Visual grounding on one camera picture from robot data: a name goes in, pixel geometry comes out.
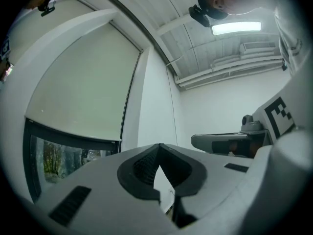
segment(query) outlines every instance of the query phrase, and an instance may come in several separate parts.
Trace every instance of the white wall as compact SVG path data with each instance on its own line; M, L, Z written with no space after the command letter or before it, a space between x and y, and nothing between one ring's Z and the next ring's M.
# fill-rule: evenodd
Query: white wall
M29 47L56 26L89 12L93 10L76 0L57 1L53 13L44 17L41 11L34 9L18 20L9 31L10 62L15 65Z
M126 110L122 151L155 143L184 144L180 94L173 76L157 52L146 49L137 65ZM156 172L154 188L161 194L166 212L175 192L164 172Z
M195 134L238 132L252 115L289 81L288 71L273 70L201 86L181 93L187 147Z
M113 26L97 28L69 46L49 67L26 116L65 133L119 141L138 56L139 50Z

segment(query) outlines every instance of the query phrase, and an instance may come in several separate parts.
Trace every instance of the air vent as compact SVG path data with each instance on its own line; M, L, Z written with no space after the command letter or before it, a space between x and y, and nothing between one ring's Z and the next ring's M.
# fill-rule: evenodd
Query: air vent
M253 35L253 36L241 36L240 37L241 44L243 43L252 43L252 42L269 42L268 35Z
M55 222L67 226L87 198L91 189L77 186L49 215Z
M239 51L241 54L273 51L276 48L274 42L253 42L241 44Z
M279 68L281 68L281 67L280 67L280 65L278 66L277 64L272 64L272 65L267 65L267 66L258 66L258 67L253 67L253 68L249 68L249 69L233 71L230 73L230 77L244 75L244 74L248 74L248 73L253 74L253 73L266 72L266 71L270 71L273 69L279 69Z

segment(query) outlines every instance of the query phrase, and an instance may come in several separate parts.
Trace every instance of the ceiling beam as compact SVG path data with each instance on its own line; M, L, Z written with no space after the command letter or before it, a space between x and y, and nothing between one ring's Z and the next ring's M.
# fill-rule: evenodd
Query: ceiling beam
M182 17L174 19L174 20L170 21L169 23L161 26L156 32L159 36L161 36L161 35L165 34L166 32L168 32L172 29L175 29L178 26L181 26L183 24L191 22L192 20L193 20L192 17L189 14L187 14L187 15L184 15Z

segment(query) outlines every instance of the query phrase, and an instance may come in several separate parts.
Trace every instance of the ceiling light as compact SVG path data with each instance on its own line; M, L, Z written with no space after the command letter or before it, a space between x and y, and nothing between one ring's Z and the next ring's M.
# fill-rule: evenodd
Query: ceiling light
M212 32L214 36L239 31L260 31L260 30L261 22L236 22L212 26Z

